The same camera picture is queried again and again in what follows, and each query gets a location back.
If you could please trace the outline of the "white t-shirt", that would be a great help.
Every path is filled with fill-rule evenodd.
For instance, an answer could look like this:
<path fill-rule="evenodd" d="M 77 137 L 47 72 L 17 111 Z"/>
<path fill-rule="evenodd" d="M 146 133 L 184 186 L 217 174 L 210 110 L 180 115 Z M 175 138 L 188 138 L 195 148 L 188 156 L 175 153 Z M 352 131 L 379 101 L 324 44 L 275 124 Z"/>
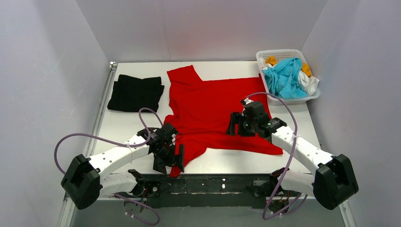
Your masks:
<path fill-rule="evenodd" d="M 259 62 L 262 64 L 262 67 L 265 64 L 264 60 L 265 59 L 263 58 L 259 59 Z M 298 76 L 298 83 L 301 86 L 301 88 L 308 94 L 308 96 L 312 96 L 317 90 L 319 79 L 314 76 L 308 78 L 304 73 L 300 71 Z"/>

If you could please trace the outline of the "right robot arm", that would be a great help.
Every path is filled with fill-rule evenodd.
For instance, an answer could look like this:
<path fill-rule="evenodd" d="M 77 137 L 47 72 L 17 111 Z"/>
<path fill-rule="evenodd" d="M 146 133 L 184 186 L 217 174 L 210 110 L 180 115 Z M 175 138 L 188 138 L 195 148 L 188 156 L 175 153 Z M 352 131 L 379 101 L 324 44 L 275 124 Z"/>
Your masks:
<path fill-rule="evenodd" d="M 310 173 L 284 167 L 270 174 L 273 193 L 294 191 L 311 195 L 326 209 L 333 210 L 359 191 L 351 160 L 333 155 L 298 136 L 279 118 L 270 118 L 259 101 L 243 100 L 243 111 L 233 112 L 227 134 L 259 136 L 286 151 Z"/>

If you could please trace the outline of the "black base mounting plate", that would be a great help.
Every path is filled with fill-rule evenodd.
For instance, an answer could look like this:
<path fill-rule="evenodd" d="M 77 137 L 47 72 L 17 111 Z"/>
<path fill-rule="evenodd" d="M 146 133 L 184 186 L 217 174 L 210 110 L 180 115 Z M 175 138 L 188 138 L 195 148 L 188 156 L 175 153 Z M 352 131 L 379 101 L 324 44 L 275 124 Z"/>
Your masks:
<path fill-rule="evenodd" d="M 251 207 L 263 209 L 275 188 L 270 174 L 144 174 L 143 182 L 123 196 L 153 208 Z"/>

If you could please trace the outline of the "orange t-shirt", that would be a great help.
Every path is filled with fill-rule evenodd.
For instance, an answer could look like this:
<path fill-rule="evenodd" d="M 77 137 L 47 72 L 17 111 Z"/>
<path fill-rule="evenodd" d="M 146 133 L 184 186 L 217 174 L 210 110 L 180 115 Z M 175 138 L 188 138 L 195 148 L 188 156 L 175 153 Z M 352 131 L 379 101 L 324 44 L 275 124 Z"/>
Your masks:
<path fill-rule="evenodd" d="M 275 67 L 278 63 L 282 63 L 284 60 L 289 60 L 289 58 L 283 59 L 278 61 L 276 59 L 275 56 L 268 56 L 265 60 L 264 60 L 264 66 L 262 67 L 263 70 L 266 70 L 268 68 L 273 68 Z M 302 63 L 302 67 L 300 70 L 302 73 L 304 73 L 308 78 L 310 78 L 312 76 L 312 72 L 311 69 L 309 67 L 308 64 L 306 63 Z"/>

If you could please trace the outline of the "aluminium frame rail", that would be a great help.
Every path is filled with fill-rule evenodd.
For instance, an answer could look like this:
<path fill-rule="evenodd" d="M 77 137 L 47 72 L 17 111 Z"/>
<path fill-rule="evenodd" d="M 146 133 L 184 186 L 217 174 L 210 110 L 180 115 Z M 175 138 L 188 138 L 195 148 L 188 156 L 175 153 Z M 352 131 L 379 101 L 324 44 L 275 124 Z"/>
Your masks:
<path fill-rule="evenodd" d="M 185 66 L 188 66 L 187 62 L 117 64 L 107 76 L 92 126 L 92 134 L 122 142 L 143 127 L 137 113 L 113 112 L 106 108 L 111 97 L 113 82 L 117 80 L 118 75 L 125 74 L 141 79 L 160 76 L 165 85 L 165 91 L 161 97 L 160 108 L 157 113 L 164 119 L 172 113 L 168 105 L 171 83 L 167 72 Z M 259 74 L 258 64 L 255 61 L 199 61 L 193 62 L 192 66 L 203 80 L 257 78 Z M 290 105 L 288 108 L 282 105 L 271 105 L 269 110 L 274 117 L 284 120 L 290 127 L 297 127 L 299 135 L 318 146 L 318 138 L 306 104 Z M 194 159 L 185 168 L 185 173 L 188 175 L 222 174 L 223 182 L 220 187 L 227 189 L 229 175 L 268 174 L 286 164 L 289 164 L 293 171 L 307 172 L 307 168 L 297 159 L 290 159 L 287 152 L 273 156 L 247 151 L 207 149 L 203 155 Z M 180 207 L 181 215 L 178 215 L 178 209 L 175 208 L 160 209 L 159 213 L 162 214 L 160 224 L 166 226 L 167 220 L 171 219 L 172 226 L 188 226 L 196 217 L 199 217 L 197 226 L 353 227 L 355 225 L 347 202 L 330 211 L 319 205 L 314 197 L 302 196 L 300 200 L 304 201 L 305 204 L 299 210 L 293 205 L 290 215 L 277 216 L 269 221 L 262 219 L 261 209 L 252 209 L 250 206 L 228 207 L 220 205 L 212 207 L 208 205 L 203 208 Z"/>

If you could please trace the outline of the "red t-shirt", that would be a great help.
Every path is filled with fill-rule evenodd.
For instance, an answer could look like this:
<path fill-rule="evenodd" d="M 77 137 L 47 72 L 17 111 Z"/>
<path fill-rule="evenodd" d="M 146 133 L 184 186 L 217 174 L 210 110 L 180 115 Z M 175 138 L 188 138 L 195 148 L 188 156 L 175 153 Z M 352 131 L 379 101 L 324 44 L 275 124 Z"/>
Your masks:
<path fill-rule="evenodd" d="M 185 66 L 167 72 L 171 82 L 169 106 L 173 113 L 164 122 L 180 133 L 187 166 L 208 148 L 242 150 L 266 155 L 282 155 L 283 150 L 258 136 L 230 136 L 226 133 L 231 113 L 240 112 L 240 101 L 253 94 L 269 113 L 265 88 L 260 76 L 239 79 L 202 80 L 195 68 Z"/>

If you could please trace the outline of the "light blue t-shirt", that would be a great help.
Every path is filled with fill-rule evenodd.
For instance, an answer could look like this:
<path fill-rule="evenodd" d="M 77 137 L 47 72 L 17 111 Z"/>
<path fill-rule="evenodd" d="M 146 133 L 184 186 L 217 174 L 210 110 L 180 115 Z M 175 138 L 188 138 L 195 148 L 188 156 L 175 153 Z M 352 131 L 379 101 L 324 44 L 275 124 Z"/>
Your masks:
<path fill-rule="evenodd" d="M 268 91 L 282 99 L 299 99 L 308 94 L 298 83 L 302 61 L 299 58 L 290 58 L 278 63 L 273 68 L 262 70 Z"/>

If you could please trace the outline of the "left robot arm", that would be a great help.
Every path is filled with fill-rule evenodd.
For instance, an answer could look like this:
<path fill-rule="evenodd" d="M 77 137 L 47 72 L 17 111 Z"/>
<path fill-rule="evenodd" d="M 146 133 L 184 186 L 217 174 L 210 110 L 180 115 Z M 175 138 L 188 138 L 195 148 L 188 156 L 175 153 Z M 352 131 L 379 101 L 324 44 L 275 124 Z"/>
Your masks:
<path fill-rule="evenodd" d="M 90 157 L 73 158 L 61 186 L 79 210 L 88 208 L 99 197 L 127 192 L 140 197 L 150 192 L 151 186 L 135 169 L 124 173 L 116 170 L 132 161 L 152 154 L 153 170 L 166 174 L 166 167 L 184 171 L 184 145 L 178 144 L 181 136 L 173 125 L 161 128 L 144 128 L 124 143 Z"/>

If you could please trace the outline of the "folded black t-shirt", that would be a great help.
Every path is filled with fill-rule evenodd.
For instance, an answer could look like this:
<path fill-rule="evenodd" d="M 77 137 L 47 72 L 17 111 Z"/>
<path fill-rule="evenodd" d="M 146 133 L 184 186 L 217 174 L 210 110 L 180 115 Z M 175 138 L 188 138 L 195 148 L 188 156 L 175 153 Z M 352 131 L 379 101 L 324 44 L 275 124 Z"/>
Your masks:
<path fill-rule="evenodd" d="M 143 107 L 156 112 L 164 92 L 161 77 L 136 78 L 120 74 L 113 83 L 107 108 L 113 111 L 137 113 Z"/>

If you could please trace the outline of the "white plastic laundry basket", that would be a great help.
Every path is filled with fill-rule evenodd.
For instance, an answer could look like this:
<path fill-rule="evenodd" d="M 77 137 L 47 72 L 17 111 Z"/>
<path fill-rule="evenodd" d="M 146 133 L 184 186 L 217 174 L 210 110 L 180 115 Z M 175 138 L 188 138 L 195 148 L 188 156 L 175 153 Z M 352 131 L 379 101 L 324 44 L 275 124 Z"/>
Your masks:
<path fill-rule="evenodd" d="M 265 90 L 273 94 L 268 96 L 271 104 L 280 104 L 275 97 L 286 104 L 301 104 L 320 96 L 320 80 L 312 75 L 299 50 L 259 51 L 256 59 Z"/>

